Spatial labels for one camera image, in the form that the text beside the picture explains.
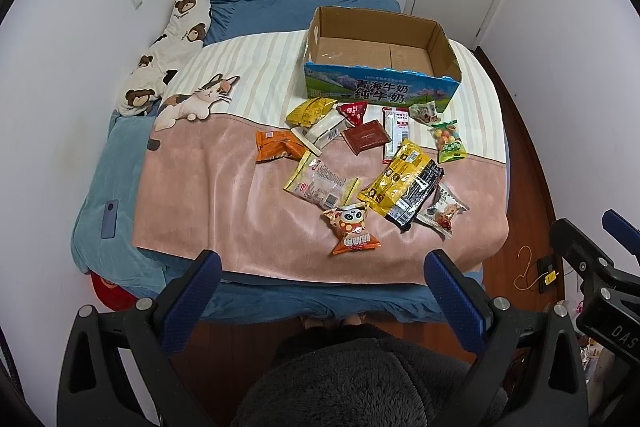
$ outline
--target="blue gripper pad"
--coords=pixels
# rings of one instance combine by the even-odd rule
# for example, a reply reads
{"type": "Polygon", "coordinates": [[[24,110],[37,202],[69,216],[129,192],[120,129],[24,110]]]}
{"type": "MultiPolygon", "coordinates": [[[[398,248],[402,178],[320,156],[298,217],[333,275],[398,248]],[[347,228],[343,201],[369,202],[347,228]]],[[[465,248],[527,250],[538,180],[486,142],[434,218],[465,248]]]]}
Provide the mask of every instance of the blue gripper pad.
{"type": "Polygon", "coordinates": [[[615,210],[607,210],[602,214],[602,227],[631,255],[635,255],[636,260],[640,263],[640,230],[615,210]]]}
{"type": "Polygon", "coordinates": [[[424,280],[460,345],[465,351],[480,355],[493,319],[484,290],[476,281],[464,277],[442,250],[431,251],[424,258],[424,280]]]}
{"type": "Polygon", "coordinates": [[[180,279],[174,279],[162,290],[154,323],[158,326],[160,346],[167,355],[185,348],[221,278],[220,256],[203,250],[180,279]]]}

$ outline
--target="cardboard box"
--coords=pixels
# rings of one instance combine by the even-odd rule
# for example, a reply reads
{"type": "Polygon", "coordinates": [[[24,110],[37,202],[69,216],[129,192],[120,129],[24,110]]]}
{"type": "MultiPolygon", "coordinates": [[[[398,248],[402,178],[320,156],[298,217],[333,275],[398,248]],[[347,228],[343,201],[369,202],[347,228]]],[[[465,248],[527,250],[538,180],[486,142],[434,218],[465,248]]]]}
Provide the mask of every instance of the cardboard box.
{"type": "Polygon", "coordinates": [[[456,55],[436,21],[364,8],[321,6],[309,26],[309,98],[447,107],[462,81],[456,55]]]}

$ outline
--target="gray fuzzy garment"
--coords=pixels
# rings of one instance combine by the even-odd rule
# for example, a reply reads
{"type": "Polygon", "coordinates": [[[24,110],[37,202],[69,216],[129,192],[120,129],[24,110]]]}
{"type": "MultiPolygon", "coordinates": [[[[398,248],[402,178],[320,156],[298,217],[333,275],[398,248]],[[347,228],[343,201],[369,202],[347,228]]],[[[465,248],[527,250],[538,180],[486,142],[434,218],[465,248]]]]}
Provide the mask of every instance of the gray fuzzy garment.
{"type": "MultiPolygon", "coordinates": [[[[462,385],[469,365],[394,337],[318,349],[266,373],[234,427],[425,426],[462,385]]],[[[500,390],[483,425],[497,420],[500,390]]]]}

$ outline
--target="striped blanket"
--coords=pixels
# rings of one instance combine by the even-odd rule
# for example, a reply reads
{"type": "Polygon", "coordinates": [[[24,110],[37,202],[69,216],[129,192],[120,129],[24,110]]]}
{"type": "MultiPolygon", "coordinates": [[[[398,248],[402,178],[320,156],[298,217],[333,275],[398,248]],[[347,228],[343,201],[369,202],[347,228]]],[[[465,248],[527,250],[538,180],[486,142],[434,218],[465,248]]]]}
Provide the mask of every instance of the striped blanket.
{"type": "MultiPolygon", "coordinates": [[[[401,234],[370,212],[367,228],[382,247],[330,255],[336,238],[320,208],[282,190],[296,163],[255,164],[256,131],[289,128],[287,113],[306,100],[305,43],[306,31],[230,39],[206,46],[174,77],[165,100],[180,100],[213,78],[240,78],[225,87],[231,100],[225,95],[213,102],[208,118],[199,112],[198,121],[180,119],[151,131],[133,246],[188,259],[209,248],[228,271],[335,283],[424,284],[422,263],[430,250],[444,248],[463,271],[497,252],[508,235],[500,106],[476,59],[452,42],[462,85],[444,116],[458,119],[469,156],[445,164],[445,180],[470,210],[456,217],[454,237],[444,244],[428,227],[414,224],[401,234]]],[[[382,118],[382,107],[369,105],[366,120],[373,118],[382,118]]],[[[428,128],[410,125],[410,139],[435,155],[428,128]]],[[[354,156],[341,136],[322,150],[322,160],[339,176],[361,178],[362,186],[383,169],[379,148],[354,156]]]]}

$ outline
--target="black pants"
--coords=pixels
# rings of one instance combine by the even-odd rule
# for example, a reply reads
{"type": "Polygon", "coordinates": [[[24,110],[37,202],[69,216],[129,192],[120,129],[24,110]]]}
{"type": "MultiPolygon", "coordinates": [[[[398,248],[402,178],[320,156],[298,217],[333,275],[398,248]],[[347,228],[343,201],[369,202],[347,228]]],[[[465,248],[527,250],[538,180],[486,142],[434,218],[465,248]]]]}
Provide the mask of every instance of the black pants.
{"type": "Polygon", "coordinates": [[[383,339],[391,337],[390,333],[381,330],[373,324],[357,326],[341,326],[336,330],[323,327],[309,328],[289,337],[280,343],[271,362],[275,367],[283,362],[296,359],[301,355],[311,353],[323,347],[354,341],[355,339],[383,339]]]}

